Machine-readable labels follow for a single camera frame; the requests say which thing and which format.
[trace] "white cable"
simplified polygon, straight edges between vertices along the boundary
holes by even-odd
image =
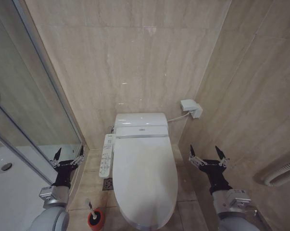
[[[189,111],[188,113],[186,113],[185,115],[183,115],[183,116],[180,116],[180,117],[177,117],[177,118],[174,118],[174,119],[170,119],[170,120],[168,120],[167,122],[171,122],[171,121],[174,121],[174,120],[176,120],[176,119],[180,119],[180,118],[183,118],[183,117],[186,117],[188,114],[190,114],[191,113],[191,111]]]
[[[265,179],[267,186],[280,186],[290,180],[290,163],[272,172]]]

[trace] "toilet brush holder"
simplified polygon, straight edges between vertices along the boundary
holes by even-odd
[[[88,225],[92,231],[99,231],[103,228],[105,217],[102,211],[99,208],[93,210],[96,215],[94,219],[92,213],[88,214]]]

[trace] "bathroom floor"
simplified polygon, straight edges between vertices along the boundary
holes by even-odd
[[[169,222],[162,231],[208,231],[196,194],[177,145],[172,145],[178,172],[177,205]],[[90,231],[87,224],[89,210],[85,199],[89,198],[94,207],[104,211],[103,231],[136,231],[121,215],[113,191],[102,191],[103,179],[99,177],[102,150],[90,150],[85,170],[69,207],[70,222],[68,231]]]

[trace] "shower drain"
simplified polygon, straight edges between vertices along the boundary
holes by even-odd
[[[2,171],[8,171],[12,167],[12,163],[6,163],[1,167]]]
[[[102,191],[104,191],[104,190],[114,190],[113,178],[104,179]]]

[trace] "toilet lid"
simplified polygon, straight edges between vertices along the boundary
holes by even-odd
[[[164,226],[176,205],[178,179],[169,137],[116,139],[113,187],[121,213],[133,226]]]

